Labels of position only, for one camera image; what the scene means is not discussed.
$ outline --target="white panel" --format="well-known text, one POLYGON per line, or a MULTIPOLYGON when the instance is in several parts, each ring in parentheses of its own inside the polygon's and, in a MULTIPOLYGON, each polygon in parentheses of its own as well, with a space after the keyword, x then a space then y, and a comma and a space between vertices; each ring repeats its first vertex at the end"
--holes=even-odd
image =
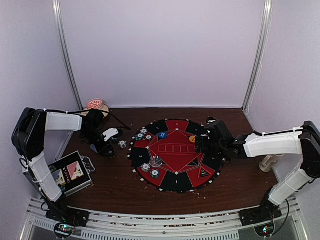
POLYGON ((264 0, 61 0, 83 103, 241 107, 264 0))
MULTIPOLYGON (((51 0, 0 1, 0 239, 17 239, 35 190, 22 174, 11 134, 25 107, 76 110, 51 0)), ((52 162, 66 132, 50 132, 52 162)))
MULTIPOLYGON (((280 131, 313 121, 320 128, 320 1, 276 0, 267 48, 248 119, 257 131, 280 131)), ((299 157, 285 156, 275 172, 284 179, 299 157)), ((311 239, 319 239, 320 184, 298 195, 311 239)))

